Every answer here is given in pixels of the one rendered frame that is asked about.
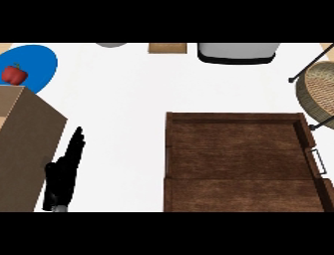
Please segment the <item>brown cardboard box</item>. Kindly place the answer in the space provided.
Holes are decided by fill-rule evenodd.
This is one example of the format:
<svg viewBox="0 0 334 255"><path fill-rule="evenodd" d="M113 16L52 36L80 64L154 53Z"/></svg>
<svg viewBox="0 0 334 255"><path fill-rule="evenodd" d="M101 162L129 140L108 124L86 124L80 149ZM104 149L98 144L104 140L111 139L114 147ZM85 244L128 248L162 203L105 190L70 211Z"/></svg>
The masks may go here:
<svg viewBox="0 0 334 255"><path fill-rule="evenodd" d="M34 209L67 118L23 86L0 86L0 212Z"/></svg>

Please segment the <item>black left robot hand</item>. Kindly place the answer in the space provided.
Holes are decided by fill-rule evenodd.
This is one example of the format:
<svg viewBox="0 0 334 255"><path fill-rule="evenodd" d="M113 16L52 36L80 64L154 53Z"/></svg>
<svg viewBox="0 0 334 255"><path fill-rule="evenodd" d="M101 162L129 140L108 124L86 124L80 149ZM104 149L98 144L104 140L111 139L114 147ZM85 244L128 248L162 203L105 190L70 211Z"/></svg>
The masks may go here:
<svg viewBox="0 0 334 255"><path fill-rule="evenodd" d="M77 127L70 139L66 154L45 166L46 190L43 210L52 211L57 205L70 205L74 195L77 169L85 148L83 129Z"/></svg>

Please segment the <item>dark brown wooden tray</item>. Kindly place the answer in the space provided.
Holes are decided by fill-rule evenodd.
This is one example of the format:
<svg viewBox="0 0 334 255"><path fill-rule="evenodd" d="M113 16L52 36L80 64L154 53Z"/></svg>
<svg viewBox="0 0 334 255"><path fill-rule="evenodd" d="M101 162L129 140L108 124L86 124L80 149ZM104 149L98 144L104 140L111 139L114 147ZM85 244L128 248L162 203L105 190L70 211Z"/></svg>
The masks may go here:
<svg viewBox="0 0 334 255"><path fill-rule="evenodd" d="M302 114L169 113L166 212L334 212Z"/></svg>

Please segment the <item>small tan wooden block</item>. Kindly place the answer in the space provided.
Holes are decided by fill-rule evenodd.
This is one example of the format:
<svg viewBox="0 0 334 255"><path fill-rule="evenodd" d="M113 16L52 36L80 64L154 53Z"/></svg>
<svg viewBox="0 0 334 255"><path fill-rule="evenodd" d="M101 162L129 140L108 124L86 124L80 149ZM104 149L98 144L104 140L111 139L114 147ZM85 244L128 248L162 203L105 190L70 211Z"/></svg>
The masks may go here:
<svg viewBox="0 0 334 255"><path fill-rule="evenodd" d="M187 43L150 43L153 54L185 54Z"/></svg>

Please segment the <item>red bell pepper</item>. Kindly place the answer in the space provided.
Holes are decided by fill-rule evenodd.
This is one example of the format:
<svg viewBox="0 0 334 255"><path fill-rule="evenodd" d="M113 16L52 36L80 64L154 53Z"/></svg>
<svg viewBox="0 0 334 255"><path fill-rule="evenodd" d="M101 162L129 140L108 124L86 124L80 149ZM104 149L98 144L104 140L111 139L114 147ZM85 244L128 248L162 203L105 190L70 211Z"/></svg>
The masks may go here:
<svg viewBox="0 0 334 255"><path fill-rule="evenodd" d="M21 70L20 65L8 66L2 72L2 80L12 86L20 86L29 78L29 73Z"/></svg>

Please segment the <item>blue round placemat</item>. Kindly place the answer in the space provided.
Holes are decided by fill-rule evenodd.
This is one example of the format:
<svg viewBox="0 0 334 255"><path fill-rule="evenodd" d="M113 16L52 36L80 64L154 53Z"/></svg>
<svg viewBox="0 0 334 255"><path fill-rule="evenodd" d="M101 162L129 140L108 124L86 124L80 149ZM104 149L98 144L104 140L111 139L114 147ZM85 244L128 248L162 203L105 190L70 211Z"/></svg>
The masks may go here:
<svg viewBox="0 0 334 255"><path fill-rule="evenodd" d="M2 72L8 66L15 64L29 73L29 78L20 86L26 86L37 94L49 84L57 72L57 54L40 45L20 46L0 54L0 85L11 85L2 80Z"/></svg>

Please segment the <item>wicker tiered basket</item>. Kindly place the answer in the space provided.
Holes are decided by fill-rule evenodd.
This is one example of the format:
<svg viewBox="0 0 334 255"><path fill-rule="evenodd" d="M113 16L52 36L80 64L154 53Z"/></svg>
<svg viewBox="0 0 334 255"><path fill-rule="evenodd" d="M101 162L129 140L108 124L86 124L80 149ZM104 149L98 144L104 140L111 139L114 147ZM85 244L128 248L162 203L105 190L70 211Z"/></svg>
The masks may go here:
<svg viewBox="0 0 334 255"><path fill-rule="evenodd" d="M327 53L334 48L334 43L324 50ZM295 78L296 98L308 116L318 121L309 128L334 129L334 62L314 60Z"/></svg>

